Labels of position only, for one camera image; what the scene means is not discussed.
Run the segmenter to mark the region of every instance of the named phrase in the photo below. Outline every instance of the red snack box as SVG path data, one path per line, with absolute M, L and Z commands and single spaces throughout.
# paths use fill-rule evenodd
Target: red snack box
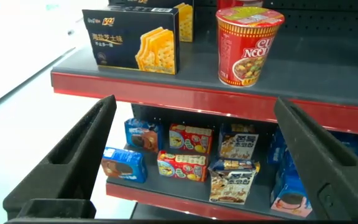
M 158 171 L 167 177 L 202 181 L 206 179 L 206 156 L 169 154 L 160 151 L 157 156 Z
M 212 129 L 171 124 L 169 128 L 169 145 L 173 149 L 184 149 L 209 154 L 212 145 L 212 135 Z

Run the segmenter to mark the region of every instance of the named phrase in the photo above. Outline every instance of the cracker image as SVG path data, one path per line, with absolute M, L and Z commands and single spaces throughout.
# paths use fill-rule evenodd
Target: cracker image
M 139 70 L 144 70 L 143 68 L 143 64 L 141 63 L 141 61 L 139 60 L 139 57 L 144 53 L 145 51 L 145 47 L 146 47 L 146 43 L 147 43 L 147 38 L 154 35 L 154 34 L 157 34 L 159 32 L 161 32 L 163 30 L 162 27 L 159 27 L 157 29 L 154 29 L 148 33 L 145 33 L 143 35 L 141 35 L 140 37 L 140 49 L 138 51 L 138 53 L 135 55 L 135 59 L 136 59 L 136 62 L 139 66 Z
M 135 56 L 139 70 L 175 74 L 175 38 L 173 32 L 159 27 L 140 38 Z
M 193 41 L 193 6 L 181 3 L 175 6 L 179 10 L 179 36 L 180 41 Z

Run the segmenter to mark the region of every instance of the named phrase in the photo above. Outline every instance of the gray shelf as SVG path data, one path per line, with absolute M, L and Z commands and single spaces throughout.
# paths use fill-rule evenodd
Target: gray shelf
M 261 127 L 263 128 L 263 130 L 271 129 L 271 127 L 275 126 L 275 124 L 264 124 L 264 126 L 265 127 Z M 125 187 L 144 190 L 157 194 L 185 198 L 197 202 L 210 203 L 213 205 L 238 209 L 245 212 L 258 213 L 265 216 L 302 220 L 304 219 L 302 217 L 298 217 L 298 216 L 294 216 L 270 209 L 269 200 L 270 200 L 270 193 L 275 183 L 276 167 L 266 164 L 266 152 L 270 145 L 271 133 L 266 133 L 263 131 L 261 131 L 260 133 L 263 134 L 260 134 L 259 136 L 254 154 L 252 155 L 252 159 L 255 161 L 259 161 L 261 163 L 261 170 L 258 173 L 257 177 L 255 178 L 254 183 L 252 184 L 250 195 L 248 196 L 245 205 L 233 205 L 229 203 L 209 202 L 209 193 L 210 193 L 210 185 L 211 185 L 211 180 L 209 175 L 205 182 L 195 182 L 191 180 L 183 180 L 183 179 L 161 176 L 158 173 L 156 153 L 145 152 L 143 149 L 131 147 L 128 145 L 125 147 L 126 149 L 141 152 L 145 156 L 145 162 L 148 172 L 147 180 L 143 184 L 140 184 L 129 180 L 109 177 L 107 182 L 111 184 L 122 185 Z M 217 131 L 214 132 L 214 139 L 215 140 L 218 139 Z M 168 144 L 169 143 L 167 139 L 165 141 L 164 150 L 171 153 L 181 153 L 181 152 L 183 153 L 183 151 L 179 151 L 177 149 L 170 149 Z M 210 156 L 211 160 L 215 160 L 217 150 L 218 150 L 218 143 L 217 141 L 214 141 L 211 150 L 211 156 Z M 309 220 L 315 219 L 315 215 L 313 214 L 313 212 L 308 216 L 307 219 Z
M 218 80 L 216 28 L 196 30 L 194 43 L 180 44 L 181 67 L 175 76 L 98 67 L 90 46 L 52 72 L 358 106 L 357 37 L 279 33 L 260 80 L 249 88 L 231 88 Z
M 131 219 L 133 220 L 211 220 L 196 215 L 185 214 L 142 203 L 136 203 Z

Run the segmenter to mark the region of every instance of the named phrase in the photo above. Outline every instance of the product packaging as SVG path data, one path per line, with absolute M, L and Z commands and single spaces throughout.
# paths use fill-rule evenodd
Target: product packaging
M 253 125 L 222 124 L 219 133 L 219 156 L 250 159 L 258 141 Z
M 169 129 L 169 143 L 173 149 L 209 154 L 212 145 L 212 135 L 212 129 L 172 124 Z
M 177 8 L 109 6 L 83 15 L 98 65 L 177 73 Z
M 244 204 L 260 169 L 250 160 L 220 159 L 208 168 L 211 174 L 210 202 Z
M 194 0 L 122 0 L 125 6 L 177 8 L 180 41 L 193 41 Z
M 143 183 L 147 178 L 147 170 L 143 155 L 126 149 L 106 147 L 101 165 L 108 177 L 117 177 Z
M 261 7 L 232 7 L 218 18 L 219 79 L 227 85 L 254 85 L 284 16 Z
M 170 154 L 160 151 L 157 164 L 160 175 L 204 182 L 208 160 L 205 156 Z
M 279 164 L 281 163 L 284 152 L 287 150 L 287 144 L 285 144 L 284 136 L 277 126 L 276 132 L 273 135 L 273 140 L 270 143 L 270 147 L 267 153 L 268 164 Z
M 272 209 L 307 217 L 312 211 L 310 201 L 302 181 L 295 170 L 281 170 L 279 179 L 270 196 Z
M 336 131 L 330 131 L 330 133 L 358 156 L 358 134 L 340 133 Z
M 162 125 L 131 118 L 125 121 L 124 126 L 128 145 L 152 152 L 162 149 Z
M 339 140 L 343 145 L 348 147 L 354 154 L 358 156 L 358 135 L 351 133 L 340 133 L 330 131 L 330 133 Z M 287 152 L 287 144 L 285 143 L 284 136 L 279 127 L 273 135 L 272 143 L 267 153 L 268 164 L 279 164 L 281 163 L 285 153 Z

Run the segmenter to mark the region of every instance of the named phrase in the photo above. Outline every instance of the cup noodle lid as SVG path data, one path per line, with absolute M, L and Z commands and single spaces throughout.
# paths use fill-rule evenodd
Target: cup noodle lid
M 230 7 L 220 9 L 216 17 L 239 27 L 274 27 L 284 22 L 283 14 L 261 7 Z

